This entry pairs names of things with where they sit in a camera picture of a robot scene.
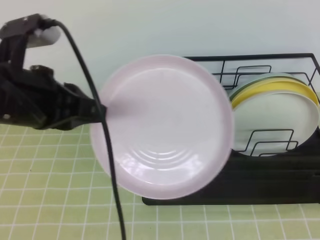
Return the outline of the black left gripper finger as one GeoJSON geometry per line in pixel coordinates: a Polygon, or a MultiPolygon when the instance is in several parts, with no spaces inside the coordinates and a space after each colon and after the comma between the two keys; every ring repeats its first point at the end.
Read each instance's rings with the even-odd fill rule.
{"type": "Polygon", "coordinates": [[[79,102],[79,118],[82,124],[95,124],[100,123],[102,117],[106,116],[107,107],[103,104],[98,105],[94,99],[81,98],[79,102]]]}

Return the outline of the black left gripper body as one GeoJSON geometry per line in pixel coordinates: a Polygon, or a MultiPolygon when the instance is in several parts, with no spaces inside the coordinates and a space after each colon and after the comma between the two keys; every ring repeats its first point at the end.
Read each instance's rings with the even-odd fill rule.
{"type": "Polygon", "coordinates": [[[36,130],[73,130],[86,124],[80,116],[85,96],[73,84],[54,79],[51,68],[23,68],[28,37],[0,43],[0,121],[36,130]]]}

